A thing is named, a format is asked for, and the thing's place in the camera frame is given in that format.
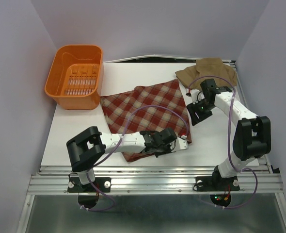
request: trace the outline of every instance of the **brown cloth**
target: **brown cloth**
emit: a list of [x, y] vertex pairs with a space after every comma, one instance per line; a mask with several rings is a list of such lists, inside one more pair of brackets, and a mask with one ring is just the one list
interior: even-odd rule
[[[175, 72], [176, 77], [180, 80], [184, 87], [188, 88], [189, 84], [196, 78], [205, 75], [215, 75], [227, 79], [233, 86], [237, 85], [237, 73], [230, 66], [223, 64], [220, 58], [204, 58], [196, 61], [196, 65], [187, 67], [184, 70]], [[191, 85], [191, 89], [201, 90], [200, 83], [205, 79], [212, 79], [207, 77], [194, 82]], [[225, 81], [214, 78], [217, 86], [228, 86], [230, 85]]]

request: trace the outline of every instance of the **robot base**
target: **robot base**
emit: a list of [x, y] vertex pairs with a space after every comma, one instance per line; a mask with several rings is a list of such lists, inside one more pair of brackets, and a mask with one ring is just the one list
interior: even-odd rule
[[196, 177], [196, 184], [194, 185], [193, 189], [197, 192], [224, 192], [226, 189], [228, 190], [228, 186], [230, 186], [231, 191], [239, 191], [239, 185], [233, 185], [234, 180], [238, 180], [238, 178], [236, 176], [232, 178], [227, 178], [224, 180], [224, 182], [218, 182], [217, 185], [215, 185], [213, 183], [212, 177], [198, 176]]
[[[96, 177], [94, 181], [94, 185], [98, 187], [102, 192], [109, 193], [111, 191], [111, 186], [105, 187], [105, 182], [111, 183], [110, 177]], [[67, 188], [68, 193], [95, 193], [95, 189], [91, 186], [91, 184], [82, 185], [79, 181], [79, 177], [71, 177], [69, 180], [69, 186]]]

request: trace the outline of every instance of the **orange basket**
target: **orange basket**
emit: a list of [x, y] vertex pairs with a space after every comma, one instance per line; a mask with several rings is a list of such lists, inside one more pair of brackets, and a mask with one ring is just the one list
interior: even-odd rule
[[45, 92], [64, 109], [95, 109], [100, 103], [103, 71], [100, 47], [63, 46], [55, 55]]

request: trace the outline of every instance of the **white tabletop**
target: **white tabletop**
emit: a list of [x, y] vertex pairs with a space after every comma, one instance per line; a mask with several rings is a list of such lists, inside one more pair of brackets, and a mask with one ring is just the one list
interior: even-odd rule
[[[194, 63], [106, 63], [101, 95], [130, 91], [138, 85], [167, 82], [176, 78], [176, 71], [193, 65]], [[185, 95], [186, 89], [181, 84], [180, 88], [185, 103], [191, 103], [191, 98]], [[191, 126], [192, 143], [188, 150], [159, 158], [150, 156], [131, 163], [121, 153], [115, 153], [102, 166], [216, 166], [227, 157], [228, 117], [217, 108], [212, 112], [213, 116]], [[101, 132], [110, 132], [100, 105], [94, 110], [64, 110], [57, 105], [41, 165], [70, 166], [65, 144], [90, 126], [97, 126]], [[232, 124], [232, 139], [235, 130]], [[255, 160], [250, 165], [258, 165], [258, 161]]]

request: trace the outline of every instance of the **lavender wall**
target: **lavender wall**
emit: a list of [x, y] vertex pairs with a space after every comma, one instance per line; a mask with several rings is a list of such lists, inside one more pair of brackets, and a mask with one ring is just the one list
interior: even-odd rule
[[0, 0], [0, 233], [16, 232], [54, 103], [44, 84], [55, 53], [29, 0]]
[[236, 60], [269, 0], [31, 0], [56, 47]]
[[286, 195], [286, 1], [270, 0], [237, 66], [251, 110], [271, 119], [269, 158], [280, 168]]

